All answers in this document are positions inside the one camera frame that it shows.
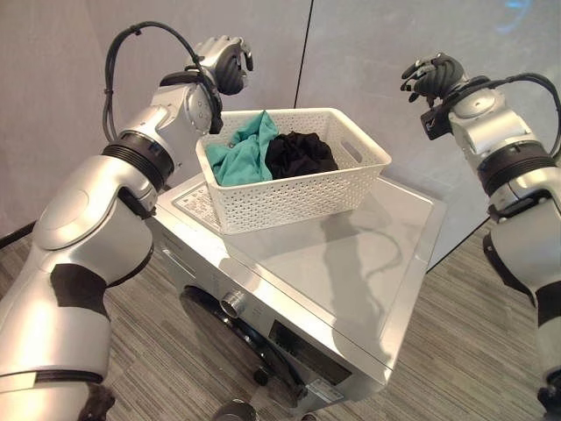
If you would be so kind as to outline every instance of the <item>black cloth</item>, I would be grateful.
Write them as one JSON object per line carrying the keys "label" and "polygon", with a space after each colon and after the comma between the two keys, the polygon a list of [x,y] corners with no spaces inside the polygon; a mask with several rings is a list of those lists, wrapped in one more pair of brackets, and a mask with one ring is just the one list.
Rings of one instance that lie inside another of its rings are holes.
{"label": "black cloth", "polygon": [[280,134],[269,143],[265,163],[274,180],[339,169],[331,148],[316,133]]}

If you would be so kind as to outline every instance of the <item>clothing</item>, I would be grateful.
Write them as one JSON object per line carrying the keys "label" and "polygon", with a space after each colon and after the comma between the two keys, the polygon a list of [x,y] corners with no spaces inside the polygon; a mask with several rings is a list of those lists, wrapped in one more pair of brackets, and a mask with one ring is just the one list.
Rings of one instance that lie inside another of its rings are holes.
{"label": "clothing", "polygon": [[263,111],[233,134],[232,147],[207,145],[205,152],[217,183],[238,186],[272,180],[265,156],[269,143],[278,134],[274,121]]}
{"label": "clothing", "polygon": [[265,163],[274,180],[339,169],[331,148],[315,133],[291,132],[277,136],[269,144]]}

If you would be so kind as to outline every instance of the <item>washing machine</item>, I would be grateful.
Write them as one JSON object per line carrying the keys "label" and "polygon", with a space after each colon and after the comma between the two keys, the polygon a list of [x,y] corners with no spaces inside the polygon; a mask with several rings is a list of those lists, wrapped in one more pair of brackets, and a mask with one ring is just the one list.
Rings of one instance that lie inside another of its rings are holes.
{"label": "washing machine", "polygon": [[444,213],[379,178],[356,210],[224,235],[197,175],[149,225],[188,316],[296,415],[387,386]]}

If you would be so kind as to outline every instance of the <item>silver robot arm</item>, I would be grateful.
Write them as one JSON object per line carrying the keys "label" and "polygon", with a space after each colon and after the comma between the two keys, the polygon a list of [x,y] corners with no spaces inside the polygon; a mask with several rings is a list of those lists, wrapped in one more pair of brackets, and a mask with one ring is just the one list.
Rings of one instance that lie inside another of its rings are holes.
{"label": "silver robot arm", "polygon": [[546,153],[524,120],[495,88],[532,81],[555,87],[535,74],[503,81],[469,79],[445,54],[417,61],[402,75],[410,102],[425,96],[422,115],[430,139],[451,132],[489,196],[498,222],[484,239],[484,251],[503,282],[530,298],[537,313],[537,349],[547,388],[538,399],[550,413],[561,412],[561,168],[558,135]]}
{"label": "silver robot arm", "polygon": [[102,420],[114,403],[100,384],[110,351],[103,293],[149,261],[144,219],[158,190],[199,137],[220,130],[218,92],[244,87],[241,54],[252,68],[241,38],[209,39],[196,51],[204,75],[188,66],[166,76],[150,106],[67,179],[35,225],[25,266],[0,302],[2,420]]}

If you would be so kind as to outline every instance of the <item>basket handle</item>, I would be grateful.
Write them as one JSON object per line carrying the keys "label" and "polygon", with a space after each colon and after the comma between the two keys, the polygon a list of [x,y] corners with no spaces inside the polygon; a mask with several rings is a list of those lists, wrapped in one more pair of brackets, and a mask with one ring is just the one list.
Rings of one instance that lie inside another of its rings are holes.
{"label": "basket handle", "polygon": [[341,147],[359,164],[362,162],[363,157],[362,153],[360,153],[356,147],[352,145],[351,142],[347,140],[341,140],[340,142]]}

